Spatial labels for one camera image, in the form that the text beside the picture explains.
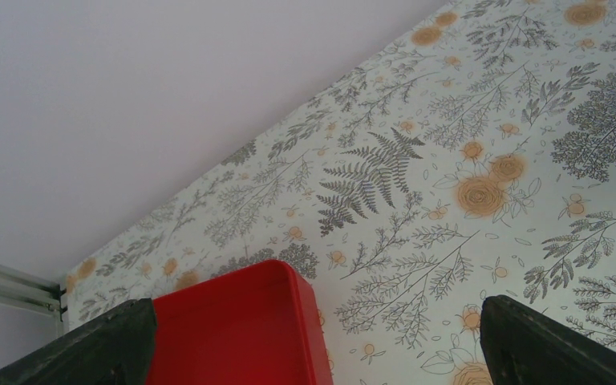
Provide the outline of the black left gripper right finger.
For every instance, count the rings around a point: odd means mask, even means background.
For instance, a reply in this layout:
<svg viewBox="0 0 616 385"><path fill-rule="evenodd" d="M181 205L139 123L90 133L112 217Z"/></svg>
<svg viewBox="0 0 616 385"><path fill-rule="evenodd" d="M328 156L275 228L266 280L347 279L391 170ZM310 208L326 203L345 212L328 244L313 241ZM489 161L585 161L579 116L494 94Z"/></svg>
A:
<svg viewBox="0 0 616 385"><path fill-rule="evenodd" d="M494 384L616 384L616 352L505 295L482 303L480 346Z"/></svg>

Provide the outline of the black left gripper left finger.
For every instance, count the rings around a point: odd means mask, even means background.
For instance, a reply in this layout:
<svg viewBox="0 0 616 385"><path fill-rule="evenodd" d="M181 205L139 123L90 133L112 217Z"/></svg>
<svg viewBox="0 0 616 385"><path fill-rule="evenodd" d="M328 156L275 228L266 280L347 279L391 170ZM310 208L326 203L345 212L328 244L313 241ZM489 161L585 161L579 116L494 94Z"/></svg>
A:
<svg viewBox="0 0 616 385"><path fill-rule="evenodd" d="M0 384L145 384L156 346L153 300L128 300L0 369Z"/></svg>

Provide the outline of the red plastic tray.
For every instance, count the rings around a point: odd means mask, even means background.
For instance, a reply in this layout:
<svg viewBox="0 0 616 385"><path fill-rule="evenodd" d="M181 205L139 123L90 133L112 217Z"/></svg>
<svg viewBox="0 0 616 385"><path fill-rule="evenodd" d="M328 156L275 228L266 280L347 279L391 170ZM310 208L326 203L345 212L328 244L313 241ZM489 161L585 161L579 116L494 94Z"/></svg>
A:
<svg viewBox="0 0 616 385"><path fill-rule="evenodd" d="M310 283L268 260L159 297L148 384L331 384Z"/></svg>

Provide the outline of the floral table mat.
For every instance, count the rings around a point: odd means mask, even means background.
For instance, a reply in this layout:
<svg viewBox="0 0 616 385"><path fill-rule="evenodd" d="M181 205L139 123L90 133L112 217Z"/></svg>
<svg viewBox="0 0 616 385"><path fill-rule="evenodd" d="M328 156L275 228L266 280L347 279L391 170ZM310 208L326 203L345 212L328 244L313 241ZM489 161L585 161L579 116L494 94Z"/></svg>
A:
<svg viewBox="0 0 616 385"><path fill-rule="evenodd" d="M331 384L488 384L503 294L616 351L616 1L451 1L83 261L77 328L258 263Z"/></svg>

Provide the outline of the aluminium corner post left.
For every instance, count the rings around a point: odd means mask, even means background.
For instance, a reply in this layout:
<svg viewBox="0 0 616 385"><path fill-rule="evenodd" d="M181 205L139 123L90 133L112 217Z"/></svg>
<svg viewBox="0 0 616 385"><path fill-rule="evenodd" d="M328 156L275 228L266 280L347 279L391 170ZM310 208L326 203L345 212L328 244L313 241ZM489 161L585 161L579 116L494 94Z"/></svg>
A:
<svg viewBox="0 0 616 385"><path fill-rule="evenodd" d="M0 304L38 314L59 316L67 311L59 283L0 265Z"/></svg>

